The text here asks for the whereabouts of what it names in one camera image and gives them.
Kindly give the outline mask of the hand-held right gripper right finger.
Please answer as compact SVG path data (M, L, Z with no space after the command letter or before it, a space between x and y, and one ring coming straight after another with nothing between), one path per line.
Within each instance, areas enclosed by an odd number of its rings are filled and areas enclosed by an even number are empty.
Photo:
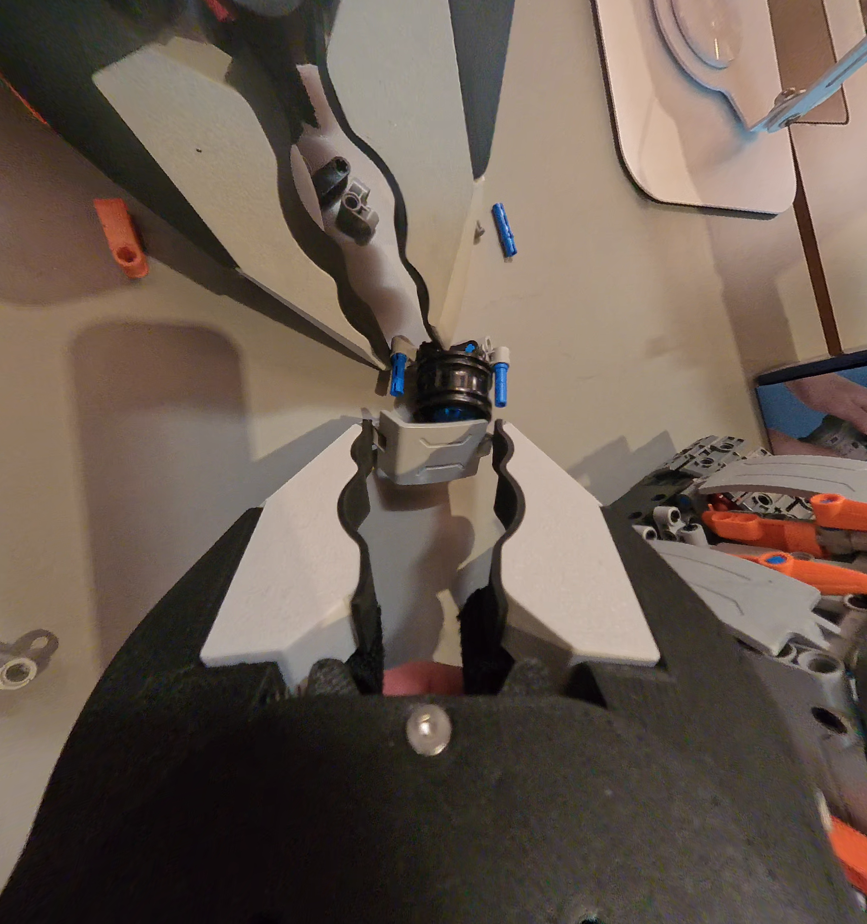
M504 421L494 424L494 514L504 532L488 581L459 615L465 674L508 674L534 659L650 667L659 648L601 503Z

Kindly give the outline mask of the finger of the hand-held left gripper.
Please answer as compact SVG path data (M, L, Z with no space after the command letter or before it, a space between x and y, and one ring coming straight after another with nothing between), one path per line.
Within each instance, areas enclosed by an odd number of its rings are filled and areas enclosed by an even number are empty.
M343 1L326 62L350 128L402 194L405 255L427 285L429 323L448 345L479 206L449 3Z
M246 280L381 370L381 332L338 245L293 179L288 126L272 143L228 81L231 57L171 35L93 74L93 84L227 251Z

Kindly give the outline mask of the blue robot kit box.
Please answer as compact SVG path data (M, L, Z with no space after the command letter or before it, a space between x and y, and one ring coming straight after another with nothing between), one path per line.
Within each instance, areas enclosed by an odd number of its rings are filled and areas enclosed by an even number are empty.
M775 456L867 461L867 349L765 372L754 395Z

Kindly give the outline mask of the grey curved toy part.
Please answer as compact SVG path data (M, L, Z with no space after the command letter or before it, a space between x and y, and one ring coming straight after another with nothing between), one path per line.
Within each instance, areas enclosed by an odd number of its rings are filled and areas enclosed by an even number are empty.
M27 686L57 651L57 636L45 629L27 632L12 642L0 641L0 691Z

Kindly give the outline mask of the small orange liftarm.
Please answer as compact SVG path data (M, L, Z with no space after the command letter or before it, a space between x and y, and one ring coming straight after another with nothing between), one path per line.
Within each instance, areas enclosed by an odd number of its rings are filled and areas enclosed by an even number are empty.
M117 266L130 280L145 278L148 258L127 203L120 198L94 199L93 206Z

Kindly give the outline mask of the grey small connector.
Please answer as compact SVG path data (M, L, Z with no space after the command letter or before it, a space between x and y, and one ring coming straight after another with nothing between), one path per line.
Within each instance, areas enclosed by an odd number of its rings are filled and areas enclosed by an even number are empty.
M357 179L344 192L336 215L336 226L358 246L366 246L374 237L379 215L369 204L370 189Z

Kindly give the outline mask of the grey orange tracked toy robot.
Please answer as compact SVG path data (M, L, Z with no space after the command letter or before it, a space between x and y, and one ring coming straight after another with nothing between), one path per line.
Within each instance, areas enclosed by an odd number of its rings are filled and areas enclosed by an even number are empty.
M867 913L867 450L706 437L611 508L738 640L782 711Z

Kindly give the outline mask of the black short liftarm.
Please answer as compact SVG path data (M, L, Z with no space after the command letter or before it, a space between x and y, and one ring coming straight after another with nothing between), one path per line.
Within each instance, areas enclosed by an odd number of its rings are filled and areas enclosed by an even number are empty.
M312 175L312 183L321 211L340 200L347 190L350 164L343 156L335 156Z

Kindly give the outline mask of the white book stand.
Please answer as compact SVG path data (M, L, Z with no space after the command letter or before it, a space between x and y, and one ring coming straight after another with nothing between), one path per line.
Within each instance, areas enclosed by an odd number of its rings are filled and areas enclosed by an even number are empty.
M626 172L662 204L773 216L793 203L795 131L855 121L867 29L845 2L593 2Z

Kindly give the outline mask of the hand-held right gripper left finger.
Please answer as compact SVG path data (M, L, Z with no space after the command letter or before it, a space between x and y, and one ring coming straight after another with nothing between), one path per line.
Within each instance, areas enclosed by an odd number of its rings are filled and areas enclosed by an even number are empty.
M277 664L286 683L322 659L380 683L381 608L359 528L374 428L352 425L263 504L200 652L208 667Z

